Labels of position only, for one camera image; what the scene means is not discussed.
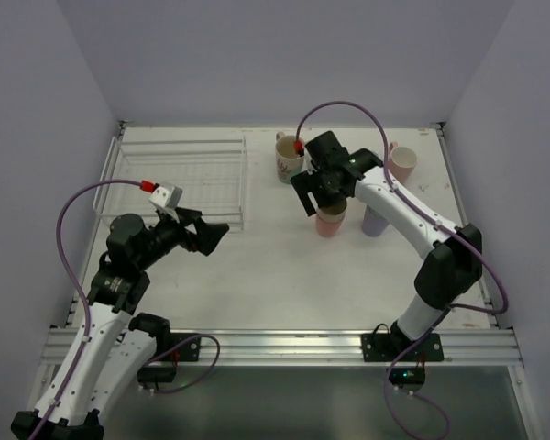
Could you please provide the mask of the floral beige mug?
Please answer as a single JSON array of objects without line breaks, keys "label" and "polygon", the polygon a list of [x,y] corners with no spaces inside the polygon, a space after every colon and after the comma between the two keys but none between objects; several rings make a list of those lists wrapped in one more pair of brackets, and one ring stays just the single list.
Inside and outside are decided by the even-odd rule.
[{"label": "floral beige mug", "polygon": [[275,157],[278,178],[289,184],[291,178],[303,171],[304,156],[300,156],[295,149],[295,136],[284,132],[276,134]]}]

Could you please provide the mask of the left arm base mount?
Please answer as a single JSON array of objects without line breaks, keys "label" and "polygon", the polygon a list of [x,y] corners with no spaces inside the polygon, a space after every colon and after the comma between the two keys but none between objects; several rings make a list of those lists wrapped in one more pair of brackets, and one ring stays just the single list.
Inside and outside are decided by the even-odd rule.
[{"label": "left arm base mount", "polygon": [[201,337],[196,333],[169,333],[158,340],[157,349],[149,362],[196,362],[199,357]]}]

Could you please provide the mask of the pink tumbler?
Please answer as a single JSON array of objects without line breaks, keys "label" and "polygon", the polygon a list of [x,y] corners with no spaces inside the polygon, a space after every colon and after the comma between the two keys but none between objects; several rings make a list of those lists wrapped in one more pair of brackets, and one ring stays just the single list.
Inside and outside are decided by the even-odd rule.
[{"label": "pink tumbler", "polygon": [[337,233],[340,226],[342,225],[344,219],[341,222],[331,224],[323,221],[316,213],[315,227],[316,227],[317,234],[320,237],[326,237],[326,238],[333,237]]}]

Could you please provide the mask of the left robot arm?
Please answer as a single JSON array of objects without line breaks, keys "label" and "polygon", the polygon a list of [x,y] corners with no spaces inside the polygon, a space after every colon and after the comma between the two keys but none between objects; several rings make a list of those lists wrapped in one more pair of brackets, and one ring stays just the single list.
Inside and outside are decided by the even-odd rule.
[{"label": "left robot arm", "polygon": [[107,413],[142,368],[165,358],[181,360],[182,349],[204,339],[192,333],[175,340],[168,320],[136,309],[150,285],[150,266],[176,247],[210,255],[229,226],[207,224],[201,212],[184,208],[158,217],[154,226],[137,214],[112,222],[81,326],[34,409],[15,415],[16,438],[103,438]]}]

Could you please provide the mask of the light pink mug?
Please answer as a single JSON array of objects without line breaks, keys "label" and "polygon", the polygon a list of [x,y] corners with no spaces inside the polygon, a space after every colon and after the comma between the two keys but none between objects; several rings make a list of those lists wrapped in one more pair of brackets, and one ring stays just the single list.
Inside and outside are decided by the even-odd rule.
[{"label": "light pink mug", "polygon": [[389,146],[388,168],[391,174],[402,184],[405,184],[418,164],[417,154],[408,147],[391,142]]}]

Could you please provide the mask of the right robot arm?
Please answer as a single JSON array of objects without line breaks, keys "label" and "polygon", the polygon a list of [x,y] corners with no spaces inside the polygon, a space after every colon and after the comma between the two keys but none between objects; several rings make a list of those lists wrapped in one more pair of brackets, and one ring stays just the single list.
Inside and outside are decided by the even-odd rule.
[{"label": "right robot arm", "polygon": [[423,260],[415,295],[390,330],[393,338],[410,345],[481,278],[481,233],[432,211],[385,171],[379,156],[365,148],[348,152],[331,131],[305,149],[312,168],[292,177],[291,185],[309,216],[356,198],[397,229]]}]

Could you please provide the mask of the purple tumbler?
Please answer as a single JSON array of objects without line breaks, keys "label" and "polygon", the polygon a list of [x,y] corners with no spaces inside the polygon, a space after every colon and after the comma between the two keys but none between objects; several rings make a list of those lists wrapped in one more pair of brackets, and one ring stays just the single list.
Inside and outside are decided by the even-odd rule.
[{"label": "purple tumbler", "polygon": [[361,223],[362,232],[368,237],[379,237],[389,226],[389,222],[370,206],[367,206]]}]

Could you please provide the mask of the beige tumbler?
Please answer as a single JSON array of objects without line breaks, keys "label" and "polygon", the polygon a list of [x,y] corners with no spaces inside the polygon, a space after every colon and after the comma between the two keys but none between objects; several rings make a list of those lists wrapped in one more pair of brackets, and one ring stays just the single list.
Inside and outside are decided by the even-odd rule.
[{"label": "beige tumbler", "polygon": [[345,218],[346,210],[347,201],[342,201],[331,206],[320,207],[317,214],[326,223],[333,224],[341,222]]}]

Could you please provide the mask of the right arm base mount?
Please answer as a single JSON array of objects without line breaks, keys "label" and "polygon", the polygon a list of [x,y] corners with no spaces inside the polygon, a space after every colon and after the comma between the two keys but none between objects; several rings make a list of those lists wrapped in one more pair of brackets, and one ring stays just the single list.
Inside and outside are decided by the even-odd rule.
[{"label": "right arm base mount", "polygon": [[360,336],[360,348],[365,362],[442,362],[445,360],[440,335],[432,332],[412,341],[394,323],[391,327],[378,324]]}]

